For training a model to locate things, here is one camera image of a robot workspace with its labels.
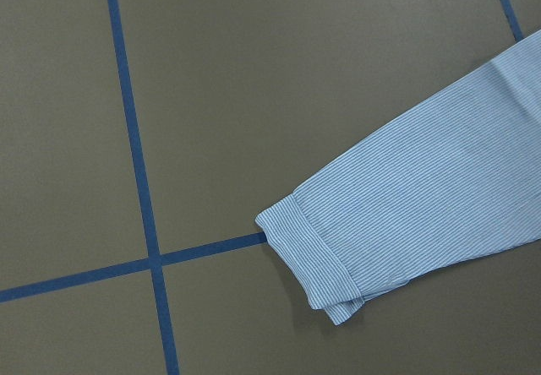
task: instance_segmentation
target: striped shirt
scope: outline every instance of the striped shirt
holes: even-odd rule
[[[370,134],[256,222],[334,324],[541,238],[541,30]]]

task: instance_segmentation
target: blue tape line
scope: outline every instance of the blue tape line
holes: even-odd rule
[[[254,246],[256,244],[262,244],[266,241],[267,239],[264,232],[248,234],[247,236],[236,237],[229,240],[223,240],[221,242],[212,242],[211,244],[205,244],[203,246],[163,254],[161,256],[161,264],[170,265],[181,263],[182,261],[189,261],[190,259],[206,257],[213,254],[237,250],[239,248]]]
[[[137,115],[135,113],[134,94],[132,91],[131,79],[129,77],[128,57],[126,55],[122,23],[120,21],[120,9],[118,7],[118,0],[107,0],[107,2],[109,5],[109,15],[111,17],[112,38],[117,56],[118,77],[120,79],[120,89],[122,91],[124,114],[126,116],[126,125],[128,127],[129,145],[134,163],[135,181],[137,182],[137,191],[139,193],[139,205],[141,208],[143,227],[145,229],[146,247],[149,254],[152,285],[154,287],[158,323],[160,324],[161,343],[166,360],[167,373],[169,375],[178,375],[180,370],[178,367],[177,349],[175,347],[175,339],[172,332],[171,314],[169,313],[165,280],[161,268],[161,256],[156,234],[156,224],[154,222],[154,213],[152,212],[150,189],[146,177],[145,160],[143,158],[143,149],[139,136]]]
[[[511,27],[511,31],[513,35],[515,36],[515,41],[518,42],[524,38],[522,35],[521,26],[518,24],[518,20],[515,16],[515,11],[513,10],[513,7],[511,6],[510,0],[500,0],[501,7],[504,9],[505,16],[507,17],[507,22],[509,23],[509,26]]]
[[[133,274],[135,272],[145,271],[149,269],[149,260],[138,259],[128,263],[112,265],[110,267],[93,269],[91,271],[81,272],[56,278],[54,280],[44,280],[16,288],[0,291],[0,303],[14,301],[22,297],[40,295],[42,293],[59,291],[61,289],[70,288],[72,286],[89,284],[98,280],[108,280],[121,275]]]

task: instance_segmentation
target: cuff hem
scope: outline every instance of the cuff hem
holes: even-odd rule
[[[263,228],[269,245],[301,283],[313,309],[355,299],[362,306],[361,291],[309,224],[292,194],[261,212],[255,221]]]

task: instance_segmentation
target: floor surface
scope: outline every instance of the floor surface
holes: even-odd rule
[[[0,14],[0,375],[541,373],[541,243],[427,274],[335,327],[254,223],[539,30],[541,0]]]

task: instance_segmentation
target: sleeve cuff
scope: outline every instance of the sleeve cuff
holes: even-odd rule
[[[309,224],[293,194],[261,212],[255,221],[304,288],[313,309],[325,309],[339,324],[364,304],[346,267]]]

